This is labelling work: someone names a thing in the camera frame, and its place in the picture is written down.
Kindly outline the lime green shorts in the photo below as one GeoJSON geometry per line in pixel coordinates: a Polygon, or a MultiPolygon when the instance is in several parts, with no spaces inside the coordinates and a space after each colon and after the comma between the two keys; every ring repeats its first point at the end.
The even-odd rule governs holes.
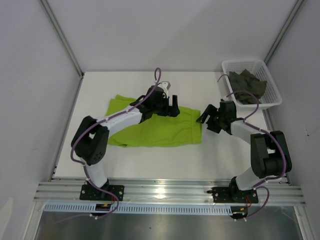
{"type": "Polygon", "coordinates": [[[177,117],[158,116],[129,126],[108,139],[108,144],[123,148],[131,147],[179,147],[202,142],[202,125],[197,122],[201,112],[184,106],[179,107],[177,117]]]}

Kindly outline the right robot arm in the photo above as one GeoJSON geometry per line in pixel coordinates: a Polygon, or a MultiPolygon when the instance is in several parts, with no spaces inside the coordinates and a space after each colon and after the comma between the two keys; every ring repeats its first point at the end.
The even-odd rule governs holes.
{"type": "Polygon", "coordinates": [[[246,197],[257,203],[258,187],[269,180],[282,178],[292,170],[284,133],[258,128],[238,117],[233,101],[221,100],[218,108],[208,105],[197,123],[206,124],[208,130],[217,134],[225,131],[250,145],[250,167],[233,177],[227,187],[213,187],[209,191],[218,203],[241,203],[246,197]]]}

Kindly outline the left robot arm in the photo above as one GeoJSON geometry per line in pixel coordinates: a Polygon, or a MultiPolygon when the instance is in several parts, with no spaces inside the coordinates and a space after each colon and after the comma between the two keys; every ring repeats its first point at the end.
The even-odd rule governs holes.
{"type": "Polygon", "coordinates": [[[162,81],[151,86],[146,95],[140,96],[121,111],[98,119],[91,116],[83,118],[71,141],[70,157],[82,164],[86,178],[92,185],[90,192],[97,200],[105,199],[109,193],[105,185],[108,177],[101,163],[109,138],[130,126],[147,121],[153,115],[177,117],[180,114],[177,95],[172,96],[172,104],[169,104],[170,86],[168,81],[162,81]]]}

